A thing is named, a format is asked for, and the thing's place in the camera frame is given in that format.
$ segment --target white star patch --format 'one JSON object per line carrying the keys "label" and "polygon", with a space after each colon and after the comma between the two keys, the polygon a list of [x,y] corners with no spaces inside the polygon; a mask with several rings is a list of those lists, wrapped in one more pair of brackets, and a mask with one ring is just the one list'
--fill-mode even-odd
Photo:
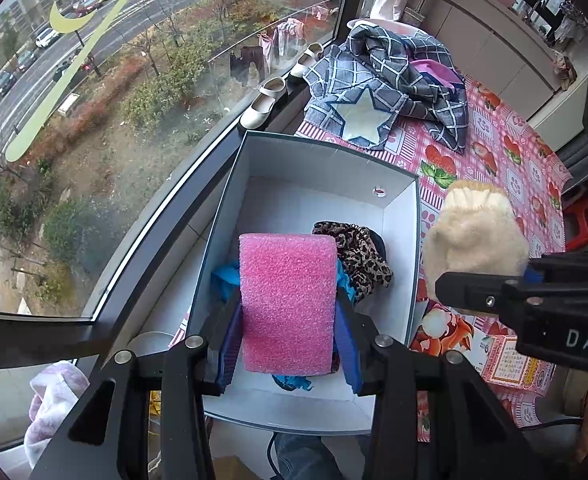
{"label": "white star patch", "polygon": [[363,137],[372,144],[380,143],[378,127],[389,119],[390,113],[376,110],[369,90],[364,90],[354,104],[338,103],[332,106],[345,122],[343,140]]}

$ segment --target blue gripper pad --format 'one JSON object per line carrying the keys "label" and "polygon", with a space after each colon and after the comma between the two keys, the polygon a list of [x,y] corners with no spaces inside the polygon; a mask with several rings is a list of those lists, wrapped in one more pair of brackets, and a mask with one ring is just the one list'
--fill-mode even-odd
{"label": "blue gripper pad", "polygon": [[350,331],[348,319],[338,298],[334,304],[334,311],[334,340],[336,341],[338,354],[341,357],[345,381],[352,387],[353,393],[358,394],[363,384],[360,375],[359,353]]}
{"label": "blue gripper pad", "polygon": [[221,345],[218,354],[218,375],[216,385],[225,390],[225,387],[232,382],[234,368],[238,359],[238,352],[241,349],[243,340],[243,308],[240,300],[236,302],[234,314],[229,322],[228,331]]}

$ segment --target lavender towel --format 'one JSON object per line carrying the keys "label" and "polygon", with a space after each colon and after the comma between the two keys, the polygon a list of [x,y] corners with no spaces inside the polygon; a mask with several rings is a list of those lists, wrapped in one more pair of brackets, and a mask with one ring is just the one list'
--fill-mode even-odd
{"label": "lavender towel", "polygon": [[82,371],[67,361],[48,366],[31,381],[34,398],[30,405],[32,423],[25,432],[24,448],[30,467],[45,450],[63,419],[89,386]]}

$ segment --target plaid cloth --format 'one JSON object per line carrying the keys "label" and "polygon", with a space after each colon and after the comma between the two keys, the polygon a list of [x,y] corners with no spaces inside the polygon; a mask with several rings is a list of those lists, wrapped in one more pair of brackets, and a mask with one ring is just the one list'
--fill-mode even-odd
{"label": "plaid cloth", "polygon": [[369,89],[373,107],[389,113],[378,126],[379,142],[373,144],[363,137],[345,140],[360,148],[382,150],[392,125],[402,115],[425,121],[435,140],[462,153],[468,130],[463,80],[454,89],[440,86],[415,69],[410,64],[413,59],[431,59],[454,69],[450,52],[429,34],[399,36],[382,27],[357,25],[344,44],[332,45],[304,75],[312,94],[306,121],[345,138],[345,120],[333,105],[354,104]]}

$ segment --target clothesline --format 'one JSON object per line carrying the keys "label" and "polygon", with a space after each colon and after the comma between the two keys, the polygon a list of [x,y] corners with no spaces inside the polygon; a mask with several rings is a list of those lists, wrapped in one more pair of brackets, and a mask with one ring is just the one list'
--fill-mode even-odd
{"label": "clothesline", "polygon": [[253,33],[248,34],[247,36],[245,36],[242,40],[237,41],[235,44],[233,44],[231,46],[228,46],[225,50],[223,50],[222,52],[219,52],[218,54],[216,54],[216,56],[212,57],[212,59],[210,59],[208,61],[208,63],[211,63],[217,57],[222,56],[223,54],[225,54],[229,50],[232,50],[234,47],[238,46],[239,44],[243,43],[244,41],[249,40],[250,38],[253,38],[254,36],[256,36],[257,34],[259,34],[260,32],[263,32],[264,30],[267,30],[268,28],[273,27],[276,23],[280,23],[283,20],[286,20],[288,18],[292,18],[293,16],[295,16],[296,14],[298,14],[300,12],[304,12],[305,10],[311,9],[312,7],[317,7],[317,6],[320,6],[322,4],[326,4],[327,2],[331,2],[331,1],[333,1],[333,0],[324,0],[322,2],[318,2],[317,4],[310,5],[309,7],[305,7],[305,9],[300,9],[300,10],[297,10],[295,12],[292,12],[291,14],[288,14],[284,18],[280,18],[279,20],[276,20],[275,22],[271,22],[269,25],[265,25],[263,28],[260,28],[258,30],[255,30]]}

